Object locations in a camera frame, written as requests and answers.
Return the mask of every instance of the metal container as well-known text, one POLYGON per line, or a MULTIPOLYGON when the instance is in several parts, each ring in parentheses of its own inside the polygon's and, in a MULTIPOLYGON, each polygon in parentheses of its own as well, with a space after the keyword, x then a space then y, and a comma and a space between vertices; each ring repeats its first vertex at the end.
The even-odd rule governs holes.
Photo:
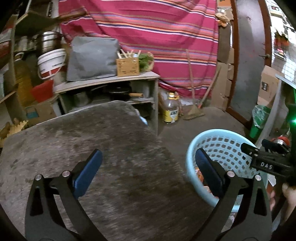
POLYGON ((78 94, 74 94, 73 97, 74 97, 74 104, 76 107, 83 107, 90 102, 90 99, 88 98, 85 91, 80 92, 78 94))
POLYGON ((37 51, 39 55, 45 54, 61 47, 62 35, 55 31, 46 31, 37 37, 37 51))

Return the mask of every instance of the light blue plastic basket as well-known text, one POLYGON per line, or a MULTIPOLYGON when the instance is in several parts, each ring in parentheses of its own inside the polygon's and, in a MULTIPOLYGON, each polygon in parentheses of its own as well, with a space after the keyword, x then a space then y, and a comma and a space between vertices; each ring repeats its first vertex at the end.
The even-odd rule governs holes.
MULTIPOLYGON (((254 146, 249 140, 235 132, 213 129, 197 135, 188 147, 186 154, 187 175, 196 192, 212 207, 216 206, 218 199, 204 188, 195 171, 195 152, 199 148, 203 148, 213 161, 219 162, 225 171, 234 171, 239 177, 252 178, 254 175, 260 174, 265 187, 267 187, 267 174, 256 171, 254 168, 250 169, 251 157, 241 152, 240 145, 244 142, 254 146)), ((241 201, 242 195, 239 195, 232 208, 233 213, 238 211, 241 201)))

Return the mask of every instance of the striped fabric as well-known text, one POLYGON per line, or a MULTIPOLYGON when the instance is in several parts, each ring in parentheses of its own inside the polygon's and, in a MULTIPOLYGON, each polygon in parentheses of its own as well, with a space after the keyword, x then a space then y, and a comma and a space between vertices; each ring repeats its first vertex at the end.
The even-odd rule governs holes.
POLYGON ((81 8, 88 13, 61 24, 69 42, 75 36, 113 37, 125 51, 151 52, 160 85, 183 96, 191 96, 188 49, 199 98, 216 70, 216 5, 216 0, 60 0, 59 14, 81 8))

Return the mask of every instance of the red plastic container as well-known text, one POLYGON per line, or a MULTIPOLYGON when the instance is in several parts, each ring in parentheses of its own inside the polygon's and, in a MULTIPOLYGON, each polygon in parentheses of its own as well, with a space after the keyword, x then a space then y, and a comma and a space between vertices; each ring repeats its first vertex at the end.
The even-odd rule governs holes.
POLYGON ((31 89, 31 94, 34 96, 37 102, 43 102, 53 97, 53 85, 53 80, 46 80, 41 85, 37 85, 33 89, 31 89))

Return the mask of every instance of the basket rim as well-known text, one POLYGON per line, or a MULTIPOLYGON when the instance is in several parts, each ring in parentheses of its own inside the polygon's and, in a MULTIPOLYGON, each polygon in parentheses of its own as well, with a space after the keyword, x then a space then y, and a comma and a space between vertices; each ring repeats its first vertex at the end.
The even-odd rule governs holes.
MULTIPOLYGON (((211 193, 208 193, 208 191, 203 187, 202 182, 198 179, 198 176, 195 173, 195 167, 194 167, 194 160, 192 159, 192 152, 194 151, 194 149, 196 148, 196 143, 197 141, 200 140, 200 138, 202 136, 211 134, 211 133, 215 133, 217 131, 220 132, 224 132, 225 134, 231 134, 234 136, 238 136, 240 138, 242 138, 247 144, 256 147, 252 142, 250 142, 247 138, 243 137, 240 134, 237 134, 233 131, 229 131, 229 130, 224 130, 224 129, 211 129, 211 130, 207 130, 207 131, 203 131, 201 133, 199 133, 190 143, 188 149, 187 149, 187 153, 186 153, 186 171, 187 171, 187 176, 190 179, 190 182, 192 183, 192 185, 194 186, 195 190, 199 190, 198 194, 201 196, 202 199, 204 199, 209 205, 211 205, 212 207, 215 207, 216 204, 218 203, 219 199, 215 198, 211 193)), ((266 175, 266 180, 265 180, 265 187, 267 186, 267 175, 266 175)), ((234 205, 232 208, 232 212, 233 213, 237 213, 239 210, 239 205, 234 205)))

